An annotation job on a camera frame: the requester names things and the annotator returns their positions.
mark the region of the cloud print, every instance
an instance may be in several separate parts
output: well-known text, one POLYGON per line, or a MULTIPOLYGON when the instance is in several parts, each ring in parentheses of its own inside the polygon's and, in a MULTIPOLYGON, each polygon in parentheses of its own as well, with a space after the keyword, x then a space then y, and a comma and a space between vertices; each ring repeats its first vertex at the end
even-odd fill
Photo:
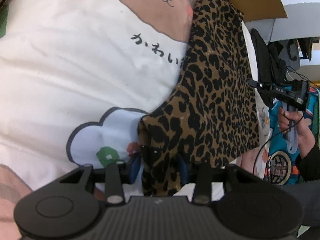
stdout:
POLYGON ((128 161, 139 150, 137 127, 146 114, 139 109, 113 107, 99 122, 81 124, 68 139, 69 160, 79 165, 91 163, 95 169, 117 159, 128 161))

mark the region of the colorful cloth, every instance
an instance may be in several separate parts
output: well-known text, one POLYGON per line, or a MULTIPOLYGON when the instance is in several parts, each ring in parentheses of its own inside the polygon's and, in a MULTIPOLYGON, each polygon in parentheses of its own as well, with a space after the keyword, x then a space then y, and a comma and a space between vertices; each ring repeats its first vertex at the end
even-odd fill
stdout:
POLYGON ((315 103, 315 108, 313 109, 313 120, 312 120, 312 134, 316 139, 316 143, 318 144, 318 136, 319 136, 319 98, 315 103))
MULTIPOLYGON (((312 129, 314 109, 317 103, 318 92, 314 88, 310 88, 307 109, 303 114, 310 129, 312 129)), ((275 100, 273 107, 269 109, 270 128, 273 129, 272 135, 279 133, 277 115, 280 106, 281 102, 275 100)), ((281 133, 273 138, 268 153, 265 180, 275 185, 297 184, 301 182, 300 173, 295 166, 298 154, 299 149, 295 153, 290 154, 287 142, 281 133)))

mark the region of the black sleeve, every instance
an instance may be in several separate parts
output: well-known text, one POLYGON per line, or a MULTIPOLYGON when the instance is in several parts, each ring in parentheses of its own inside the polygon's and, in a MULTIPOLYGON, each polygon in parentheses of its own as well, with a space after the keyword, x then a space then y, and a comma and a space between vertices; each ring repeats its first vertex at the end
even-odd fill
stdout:
POLYGON ((317 144, 303 160, 298 155, 295 163, 305 181, 320 179, 320 150, 317 144))

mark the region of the hand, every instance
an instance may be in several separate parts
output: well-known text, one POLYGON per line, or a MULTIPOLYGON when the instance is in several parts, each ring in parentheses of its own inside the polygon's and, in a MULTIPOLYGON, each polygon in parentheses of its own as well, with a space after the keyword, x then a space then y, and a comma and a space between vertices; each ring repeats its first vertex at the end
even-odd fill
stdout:
POLYGON ((316 139, 309 129, 307 122, 302 118, 301 112, 288 112, 284 111, 281 107, 278 109, 278 124, 279 130, 283 133, 288 132, 289 120, 293 120, 297 124, 298 140, 299 140, 299 150, 301 159, 306 157, 311 149, 316 143, 316 139))

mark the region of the round pad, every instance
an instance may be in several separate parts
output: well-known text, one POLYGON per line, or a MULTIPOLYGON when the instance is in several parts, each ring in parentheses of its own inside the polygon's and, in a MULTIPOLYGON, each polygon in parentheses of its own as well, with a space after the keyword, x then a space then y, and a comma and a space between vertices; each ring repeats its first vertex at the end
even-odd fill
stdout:
POLYGON ((17 204, 14 218, 23 231, 35 237, 63 238, 86 229, 99 211, 99 202, 88 192, 50 197, 30 194, 17 204))
POLYGON ((302 209, 285 193, 228 193, 217 202, 217 217, 236 234, 254 239, 277 239, 300 225, 302 209))
POLYGON ((63 217, 72 212, 73 201, 62 196, 48 197, 38 202, 36 210, 43 217, 63 217))

